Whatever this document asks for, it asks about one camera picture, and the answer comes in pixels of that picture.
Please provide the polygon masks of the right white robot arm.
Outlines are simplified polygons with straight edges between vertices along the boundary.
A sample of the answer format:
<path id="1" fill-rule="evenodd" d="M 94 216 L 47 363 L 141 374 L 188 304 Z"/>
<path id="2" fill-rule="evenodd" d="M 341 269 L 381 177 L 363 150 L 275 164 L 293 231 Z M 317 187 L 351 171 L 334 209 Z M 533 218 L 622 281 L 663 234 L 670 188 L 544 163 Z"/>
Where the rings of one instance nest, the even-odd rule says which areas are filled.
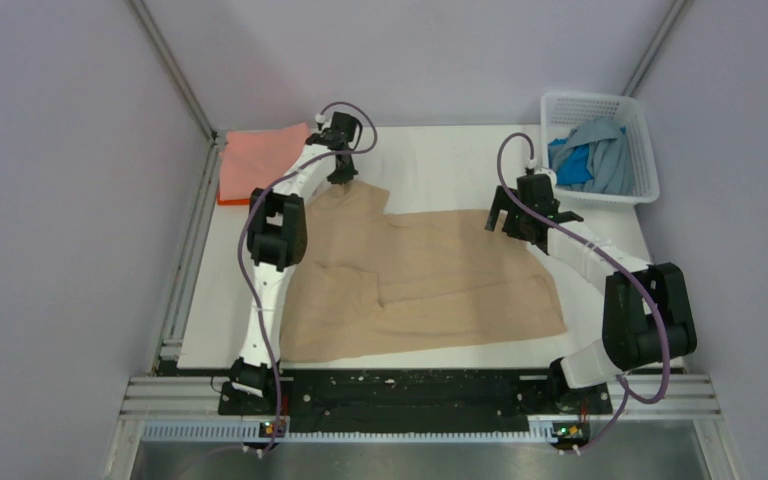
<path id="1" fill-rule="evenodd" d="M 554 409 L 572 412 L 587 388 L 652 363 L 668 368 L 696 351 L 682 270 L 630 255 L 598 237 L 577 213 L 561 211 L 549 175 L 529 171 L 515 188 L 497 186 L 485 227 L 564 263 L 603 297 L 599 338 L 550 364 L 546 397 Z"/>

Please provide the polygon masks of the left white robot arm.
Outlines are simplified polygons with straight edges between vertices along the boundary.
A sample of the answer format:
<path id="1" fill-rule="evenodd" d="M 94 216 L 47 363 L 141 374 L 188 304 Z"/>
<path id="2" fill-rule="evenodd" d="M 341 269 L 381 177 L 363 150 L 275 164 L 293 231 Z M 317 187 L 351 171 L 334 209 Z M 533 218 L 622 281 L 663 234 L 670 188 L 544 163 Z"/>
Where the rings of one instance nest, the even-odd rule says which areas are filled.
<path id="1" fill-rule="evenodd" d="M 262 414 L 274 410 L 281 397 L 274 379 L 278 334 L 290 277 L 307 248 L 305 204 L 326 184 L 345 184 L 357 174 L 352 151 L 363 131 L 360 121 L 335 112 L 317 115 L 316 124 L 314 130 L 300 123 L 232 132 L 221 155 L 219 202 L 246 202 L 250 208 L 238 260 L 252 263 L 245 277 L 253 300 L 230 385 Z"/>

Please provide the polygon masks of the beige t shirt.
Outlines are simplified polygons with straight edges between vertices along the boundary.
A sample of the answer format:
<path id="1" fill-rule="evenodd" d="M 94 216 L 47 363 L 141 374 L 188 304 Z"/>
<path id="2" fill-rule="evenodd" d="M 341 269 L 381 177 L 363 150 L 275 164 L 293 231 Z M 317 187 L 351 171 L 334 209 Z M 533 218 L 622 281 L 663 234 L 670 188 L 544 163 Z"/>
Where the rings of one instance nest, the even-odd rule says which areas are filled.
<path id="1" fill-rule="evenodd" d="M 526 245 L 488 231 L 483 210 L 388 214 L 357 182 L 306 209 L 308 246 L 286 294 L 284 359 L 541 339 L 566 326 L 552 275 Z"/>

